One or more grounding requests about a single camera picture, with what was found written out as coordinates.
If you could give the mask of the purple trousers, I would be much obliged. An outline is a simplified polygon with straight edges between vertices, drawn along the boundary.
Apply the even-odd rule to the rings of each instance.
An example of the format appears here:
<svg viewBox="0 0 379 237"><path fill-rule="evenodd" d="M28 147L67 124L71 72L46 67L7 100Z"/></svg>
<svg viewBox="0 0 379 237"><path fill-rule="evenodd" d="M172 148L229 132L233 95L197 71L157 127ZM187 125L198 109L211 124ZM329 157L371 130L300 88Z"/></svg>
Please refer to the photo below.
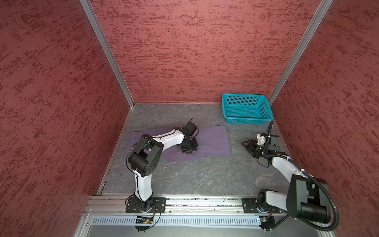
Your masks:
<svg viewBox="0 0 379 237"><path fill-rule="evenodd" d="M159 160L174 163L231 155L228 131L224 125L201 127L196 140L198 143L197 151L185 154L180 148L171 147L162 152Z"/></svg>

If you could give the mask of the teal plastic basket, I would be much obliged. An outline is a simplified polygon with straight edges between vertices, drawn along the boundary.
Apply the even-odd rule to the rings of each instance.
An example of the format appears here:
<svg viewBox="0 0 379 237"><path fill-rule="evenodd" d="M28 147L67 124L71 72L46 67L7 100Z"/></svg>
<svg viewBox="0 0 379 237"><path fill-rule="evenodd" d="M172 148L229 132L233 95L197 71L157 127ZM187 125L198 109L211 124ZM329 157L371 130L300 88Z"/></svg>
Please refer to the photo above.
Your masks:
<svg viewBox="0 0 379 237"><path fill-rule="evenodd" d="M223 94L222 109L226 123L230 124L264 125L274 120L263 95Z"/></svg>

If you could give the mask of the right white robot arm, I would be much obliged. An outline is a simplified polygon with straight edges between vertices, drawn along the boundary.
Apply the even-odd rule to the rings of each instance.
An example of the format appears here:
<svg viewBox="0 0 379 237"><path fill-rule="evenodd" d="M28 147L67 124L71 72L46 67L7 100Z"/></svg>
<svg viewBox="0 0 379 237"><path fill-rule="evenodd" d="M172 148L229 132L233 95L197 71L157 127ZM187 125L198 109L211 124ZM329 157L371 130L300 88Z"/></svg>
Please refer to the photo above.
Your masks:
<svg viewBox="0 0 379 237"><path fill-rule="evenodd" d="M276 146L261 145L250 139L241 143L245 150L255 159L267 160L289 181L287 193L261 189L254 206L262 213L278 208L291 217L307 222L327 224L332 217L333 206L320 186L328 191L328 185L300 168L286 153L277 151Z"/></svg>

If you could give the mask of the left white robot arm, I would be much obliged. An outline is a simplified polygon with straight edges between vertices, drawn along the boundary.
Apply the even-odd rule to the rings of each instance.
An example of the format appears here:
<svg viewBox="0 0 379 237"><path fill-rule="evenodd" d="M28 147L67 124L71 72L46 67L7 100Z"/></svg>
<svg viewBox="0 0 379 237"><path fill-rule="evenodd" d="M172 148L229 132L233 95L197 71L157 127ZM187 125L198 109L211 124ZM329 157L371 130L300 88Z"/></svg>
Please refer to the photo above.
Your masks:
<svg viewBox="0 0 379 237"><path fill-rule="evenodd" d="M191 154L198 149L197 126L175 128L170 132L151 136L144 134L127 156L127 168L134 174L135 192L132 196L135 209L148 213L154 210L152 173L158 166L163 151L177 147L182 153Z"/></svg>

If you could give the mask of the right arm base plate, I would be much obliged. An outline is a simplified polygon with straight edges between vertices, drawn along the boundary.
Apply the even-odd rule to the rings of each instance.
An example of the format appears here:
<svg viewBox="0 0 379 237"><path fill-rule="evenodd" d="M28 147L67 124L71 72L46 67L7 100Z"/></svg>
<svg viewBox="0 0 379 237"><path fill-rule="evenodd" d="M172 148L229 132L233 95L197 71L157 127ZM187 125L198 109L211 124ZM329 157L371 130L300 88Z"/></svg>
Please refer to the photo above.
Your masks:
<svg viewBox="0 0 379 237"><path fill-rule="evenodd" d="M242 198L242 208L245 214L283 214L277 207L258 206L256 197Z"/></svg>

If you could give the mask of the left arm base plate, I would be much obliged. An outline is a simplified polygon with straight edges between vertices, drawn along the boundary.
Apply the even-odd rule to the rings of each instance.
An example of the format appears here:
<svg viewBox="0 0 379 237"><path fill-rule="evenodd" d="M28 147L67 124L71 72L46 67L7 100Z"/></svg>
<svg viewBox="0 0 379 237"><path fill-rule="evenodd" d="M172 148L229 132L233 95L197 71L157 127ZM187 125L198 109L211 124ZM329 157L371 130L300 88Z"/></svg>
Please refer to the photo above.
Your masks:
<svg viewBox="0 0 379 237"><path fill-rule="evenodd" d="M164 213L166 206L166 198L149 198L142 201L136 196L131 196L125 201L126 213Z"/></svg>

